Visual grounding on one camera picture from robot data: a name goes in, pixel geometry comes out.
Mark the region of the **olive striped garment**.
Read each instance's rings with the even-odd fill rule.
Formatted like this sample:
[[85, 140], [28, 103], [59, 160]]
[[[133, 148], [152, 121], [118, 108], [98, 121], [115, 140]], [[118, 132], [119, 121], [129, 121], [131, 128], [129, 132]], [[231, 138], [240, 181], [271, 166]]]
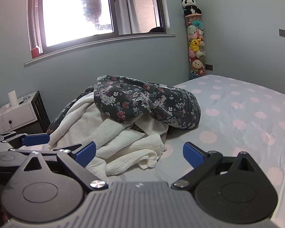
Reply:
[[128, 127], [129, 129], [132, 129], [134, 131], [140, 132], [140, 133], [144, 133], [144, 130], [141, 129], [140, 127], [138, 127], [137, 125], [133, 124], [131, 126]]

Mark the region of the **red cup on sill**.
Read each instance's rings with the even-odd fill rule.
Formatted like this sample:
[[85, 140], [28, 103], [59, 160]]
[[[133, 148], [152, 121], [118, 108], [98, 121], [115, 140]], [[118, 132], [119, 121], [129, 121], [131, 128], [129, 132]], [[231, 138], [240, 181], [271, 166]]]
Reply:
[[32, 48], [31, 55], [33, 59], [40, 57], [40, 49], [38, 47]]

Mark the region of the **dark floral garment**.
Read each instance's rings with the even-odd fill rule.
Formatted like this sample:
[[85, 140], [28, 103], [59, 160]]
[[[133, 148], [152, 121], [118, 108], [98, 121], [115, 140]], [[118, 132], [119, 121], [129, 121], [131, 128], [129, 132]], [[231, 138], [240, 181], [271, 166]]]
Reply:
[[67, 112], [82, 97], [93, 93], [97, 108], [110, 118], [126, 123], [140, 114], [179, 129], [195, 129], [199, 125], [201, 109], [192, 93], [164, 84], [137, 79], [103, 75], [97, 84], [89, 86], [69, 102], [51, 122], [47, 133], [52, 134]]

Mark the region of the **black wall socket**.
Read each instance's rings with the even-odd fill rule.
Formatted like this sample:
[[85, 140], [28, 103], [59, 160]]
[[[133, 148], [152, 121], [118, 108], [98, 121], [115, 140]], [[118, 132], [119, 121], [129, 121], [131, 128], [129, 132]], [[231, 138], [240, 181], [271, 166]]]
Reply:
[[209, 71], [213, 71], [213, 65], [211, 65], [211, 64], [206, 64], [206, 65], [205, 65], [205, 69], [206, 69], [206, 70], [209, 70]]

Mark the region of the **polka dot bed sheet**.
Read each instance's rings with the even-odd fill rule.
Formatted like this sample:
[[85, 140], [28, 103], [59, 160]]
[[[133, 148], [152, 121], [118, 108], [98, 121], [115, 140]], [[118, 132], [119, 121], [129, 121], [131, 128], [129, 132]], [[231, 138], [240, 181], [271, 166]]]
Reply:
[[227, 157], [247, 151], [275, 187], [279, 203], [273, 222], [285, 227], [285, 94], [277, 89], [222, 76], [208, 75], [180, 84], [192, 92], [201, 108], [195, 130], [169, 128], [166, 151], [153, 169], [132, 167], [115, 181], [173, 183], [192, 170], [183, 158], [183, 144]]

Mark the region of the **white cotton garment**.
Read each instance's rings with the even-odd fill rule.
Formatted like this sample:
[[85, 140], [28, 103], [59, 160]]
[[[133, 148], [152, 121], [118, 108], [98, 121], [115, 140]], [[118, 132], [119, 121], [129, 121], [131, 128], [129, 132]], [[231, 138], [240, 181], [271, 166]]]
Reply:
[[[144, 133], [128, 128], [133, 124]], [[132, 167], [154, 169], [166, 151], [163, 136], [167, 131], [167, 124], [148, 114], [140, 114], [128, 123], [119, 123], [97, 108], [93, 93], [90, 93], [74, 104], [50, 134], [49, 148], [86, 146], [94, 142], [96, 155], [86, 169], [107, 182], [109, 176], [120, 175]]]

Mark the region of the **white paper roll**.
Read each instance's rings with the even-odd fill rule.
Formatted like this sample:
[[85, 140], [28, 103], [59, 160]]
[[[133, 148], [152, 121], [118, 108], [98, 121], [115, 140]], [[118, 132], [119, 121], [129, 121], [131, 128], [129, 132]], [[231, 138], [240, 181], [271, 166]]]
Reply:
[[9, 105], [11, 107], [16, 106], [18, 104], [18, 98], [17, 98], [15, 90], [9, 92], [7, 95], [9, 98]]

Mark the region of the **white bedside cabinet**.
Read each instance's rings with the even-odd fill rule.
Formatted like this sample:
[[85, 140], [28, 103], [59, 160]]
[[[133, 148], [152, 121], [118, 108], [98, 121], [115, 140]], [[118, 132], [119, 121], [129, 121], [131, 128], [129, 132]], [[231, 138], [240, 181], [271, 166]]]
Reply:
[[0, 108], [0, 134], [13, 131], [45, 133], [49, 125], [50, 120], [39, 91], [19, 98], [18, 104], [13, 107], [6, 104]]

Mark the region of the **panda plush toy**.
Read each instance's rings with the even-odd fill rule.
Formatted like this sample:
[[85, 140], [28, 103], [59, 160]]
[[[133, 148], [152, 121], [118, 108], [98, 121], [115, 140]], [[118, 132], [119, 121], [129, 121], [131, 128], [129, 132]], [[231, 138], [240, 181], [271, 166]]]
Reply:
[[202, 14], [202, 11], [197, 7], [195, 0], [182, 0], [182, 7], [185, 16], [191, 14]]

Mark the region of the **window with dark frame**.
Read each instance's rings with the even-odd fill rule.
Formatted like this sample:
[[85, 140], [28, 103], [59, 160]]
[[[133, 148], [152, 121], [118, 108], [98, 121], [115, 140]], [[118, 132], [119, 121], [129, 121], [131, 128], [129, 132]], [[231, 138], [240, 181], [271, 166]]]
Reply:
[[39, 60], [94, 44], [169, 36], [163, 0], [28, 0], [30, 48]]

